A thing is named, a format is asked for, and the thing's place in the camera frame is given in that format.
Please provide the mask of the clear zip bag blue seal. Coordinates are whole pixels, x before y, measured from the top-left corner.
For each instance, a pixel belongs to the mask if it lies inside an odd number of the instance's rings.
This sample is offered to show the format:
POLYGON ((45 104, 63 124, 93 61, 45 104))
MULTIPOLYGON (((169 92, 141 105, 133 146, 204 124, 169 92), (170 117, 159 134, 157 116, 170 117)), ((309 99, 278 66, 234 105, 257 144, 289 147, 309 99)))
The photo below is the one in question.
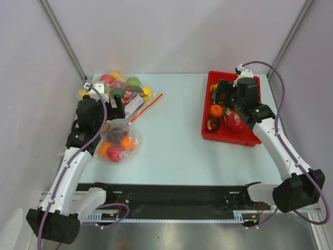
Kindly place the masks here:
POLYGON ((139 131, 123 120, 107 121, 93 156, 113 164, 132 158, 143 140, 139 131))

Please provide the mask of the orange fake tangerine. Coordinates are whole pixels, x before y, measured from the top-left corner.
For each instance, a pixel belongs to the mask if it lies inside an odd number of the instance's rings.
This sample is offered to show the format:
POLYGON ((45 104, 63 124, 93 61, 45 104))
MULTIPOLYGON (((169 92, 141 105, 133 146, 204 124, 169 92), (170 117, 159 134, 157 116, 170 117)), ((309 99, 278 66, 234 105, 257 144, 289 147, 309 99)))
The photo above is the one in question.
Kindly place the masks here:
POLYGON ((100 147, 98 149, 97 155, 102 159, 108 159, 107 150, 111 146, 112 146, 112 143, 110 143, 108 141, 102 142, 102 144, 100 145, 100 147))
POLYGON ((135 140, 126 135, 123 137, 123 139, 120 142, 120 146, 127 151, 132 151, 135 148, 135 140))

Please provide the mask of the purple fake grapes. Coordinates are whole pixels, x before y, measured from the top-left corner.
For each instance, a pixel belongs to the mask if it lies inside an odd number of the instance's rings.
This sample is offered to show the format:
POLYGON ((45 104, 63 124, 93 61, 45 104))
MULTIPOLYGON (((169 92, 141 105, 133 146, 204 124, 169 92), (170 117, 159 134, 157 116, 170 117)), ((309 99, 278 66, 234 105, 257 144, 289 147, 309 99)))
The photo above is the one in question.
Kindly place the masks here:
POLYGON ((128 131, 122 127, 110 128, 106 134, 106 140, 112 144, 120 145, 122 139, 128 135, 128 131))

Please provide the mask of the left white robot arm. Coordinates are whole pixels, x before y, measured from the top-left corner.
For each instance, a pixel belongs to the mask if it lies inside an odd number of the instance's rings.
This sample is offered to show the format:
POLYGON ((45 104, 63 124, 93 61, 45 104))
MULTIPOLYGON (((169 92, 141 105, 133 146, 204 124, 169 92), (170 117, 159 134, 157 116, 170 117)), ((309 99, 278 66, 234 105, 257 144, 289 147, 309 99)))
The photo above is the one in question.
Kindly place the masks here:
POLYGON ((97 208, 116 206, 111 186, 94 183, 77 201, 74 193, 81 175, 101 139, 108 120, 125 118, 121 97, 116 95, 116 107, 98 94, 88 94, 79 101, 72 130, 67 139, 60 169, 47 195, 37 209, 29 209, 26 220, 37 237, 37 249, 43 240, 72 244, 84 220, 97 208))

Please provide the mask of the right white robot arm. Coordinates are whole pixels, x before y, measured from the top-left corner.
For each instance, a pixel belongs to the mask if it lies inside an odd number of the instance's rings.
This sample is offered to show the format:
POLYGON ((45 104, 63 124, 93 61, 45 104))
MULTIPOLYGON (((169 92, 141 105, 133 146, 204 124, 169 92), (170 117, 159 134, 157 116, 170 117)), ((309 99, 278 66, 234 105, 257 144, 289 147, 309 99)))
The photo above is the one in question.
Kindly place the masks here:
POLYGON ((288 213, 319 201, 325 176, 321 170, 312 170, 303 162, 292 145, 279 130, 271 108, 262 104, 259 83, 253 77, 236 81, 220 79, 213 94, 215 100, 224 95, 223 105, 228 111, 238 112, 241 121, 262 142, 273 159, 281 177, 281 184, 253 184, 240 195, 240 203, 252 209, 258 202, 274 204, 281 212, 288 213))

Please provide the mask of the fake tangerine in tray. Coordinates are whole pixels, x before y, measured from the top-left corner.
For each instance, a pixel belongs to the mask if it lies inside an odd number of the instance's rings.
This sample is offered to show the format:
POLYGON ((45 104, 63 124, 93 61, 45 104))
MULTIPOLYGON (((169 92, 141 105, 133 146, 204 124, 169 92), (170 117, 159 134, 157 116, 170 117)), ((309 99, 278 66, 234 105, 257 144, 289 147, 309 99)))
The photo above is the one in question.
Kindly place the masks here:
POLYGON ((222 106, 218 105, 218 104, 214 104, 211 105, 210 109, 209 109, 209 114, 211 117, 214 118, 220 118, 223 114, 223 108, 222 106))

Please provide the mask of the pink fake dragon fruit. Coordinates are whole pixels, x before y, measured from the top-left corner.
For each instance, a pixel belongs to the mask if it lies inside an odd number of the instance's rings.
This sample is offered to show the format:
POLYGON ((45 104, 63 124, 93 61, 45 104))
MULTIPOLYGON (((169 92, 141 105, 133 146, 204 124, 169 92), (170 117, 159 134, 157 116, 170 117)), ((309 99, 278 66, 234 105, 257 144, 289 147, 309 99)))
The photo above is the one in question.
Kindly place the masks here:
POLYGON ((223 118, 225 125, 234 132, 241 132, 247 127, 241 120, 239 114, 229 108, 224 110, 223 118))

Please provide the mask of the zip bag red seal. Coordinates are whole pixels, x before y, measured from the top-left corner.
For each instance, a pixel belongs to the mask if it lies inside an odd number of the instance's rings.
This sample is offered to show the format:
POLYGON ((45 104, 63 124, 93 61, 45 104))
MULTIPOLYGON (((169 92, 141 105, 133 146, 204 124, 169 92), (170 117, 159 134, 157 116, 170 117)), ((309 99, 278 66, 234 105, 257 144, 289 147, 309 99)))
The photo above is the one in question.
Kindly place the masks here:
POLYGON ((126 76, 111 71, 109 73, 96 73, 92 80, 106 84, 112 107, 116 105, 114 96, 121 97, 128 124, 133 123, 163 96, 163 93, 155 92, 140 77, 134 75, 126 76))

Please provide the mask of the dark red fake apple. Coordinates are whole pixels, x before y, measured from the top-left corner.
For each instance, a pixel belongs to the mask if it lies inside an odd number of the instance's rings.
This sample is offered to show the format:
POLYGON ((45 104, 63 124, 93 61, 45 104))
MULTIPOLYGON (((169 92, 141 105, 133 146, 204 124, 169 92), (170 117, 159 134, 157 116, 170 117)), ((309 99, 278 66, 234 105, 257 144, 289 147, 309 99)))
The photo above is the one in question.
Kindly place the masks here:
POLYGON ((215 133, 221 127, 221 121, 217 117, 211 117, 206 121, 206 131, 209 133, 215 133))

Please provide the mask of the yellow bananas bag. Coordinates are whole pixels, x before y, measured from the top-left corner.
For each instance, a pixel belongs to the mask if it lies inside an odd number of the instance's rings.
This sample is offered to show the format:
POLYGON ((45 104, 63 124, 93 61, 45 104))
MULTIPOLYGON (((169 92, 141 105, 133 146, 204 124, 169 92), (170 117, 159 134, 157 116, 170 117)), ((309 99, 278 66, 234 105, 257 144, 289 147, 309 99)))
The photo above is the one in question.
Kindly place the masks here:
POLYGON ((79 89, 79 90, 77 91, 76 97, 78 98, 78 100, 82 100, 83 97, 84 97, 85 95, 88 95, 88 94, 89 94, 89 90, 83 88, 83 89, 79 89))

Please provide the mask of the red plastic tray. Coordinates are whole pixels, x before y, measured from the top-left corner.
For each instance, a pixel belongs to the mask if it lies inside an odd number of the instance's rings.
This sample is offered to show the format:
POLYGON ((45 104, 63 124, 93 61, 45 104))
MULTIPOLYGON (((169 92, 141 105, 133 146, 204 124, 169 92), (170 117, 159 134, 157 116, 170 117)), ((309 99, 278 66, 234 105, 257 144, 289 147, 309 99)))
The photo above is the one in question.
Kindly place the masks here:
POLYGON ((201 134, 205 140, 237 144, 242 146, 256 146, 258 144, 261 144, 261 141, 253 134, 251 130, 245 128, 240 132, 234 132, 225 125, 223 117, 220 119, 221 126, 217 131, 209 132, 206 128, 207 120, 210 118, 210 107, 212 105, 212 93, 210 93, 210 87, 214 84, 218 84, 220 79, 234 81, 236 80, 236 78, 236 73, 220 71, 210 71, 208 73, 201 134))

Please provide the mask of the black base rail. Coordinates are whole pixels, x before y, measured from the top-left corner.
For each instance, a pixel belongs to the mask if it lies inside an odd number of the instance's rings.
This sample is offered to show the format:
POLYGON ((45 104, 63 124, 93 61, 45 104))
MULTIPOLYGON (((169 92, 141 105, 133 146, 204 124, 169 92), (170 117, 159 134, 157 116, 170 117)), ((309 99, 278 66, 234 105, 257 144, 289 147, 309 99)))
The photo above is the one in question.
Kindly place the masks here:
POLYGON ((260 213, 270 210, 264 202, 251 201, 246 186, 141 185, 80 183, 77 191, 102 188, 106 202, 119 201, 130 208, 129 219, 222 220, 236 210, 260 213))

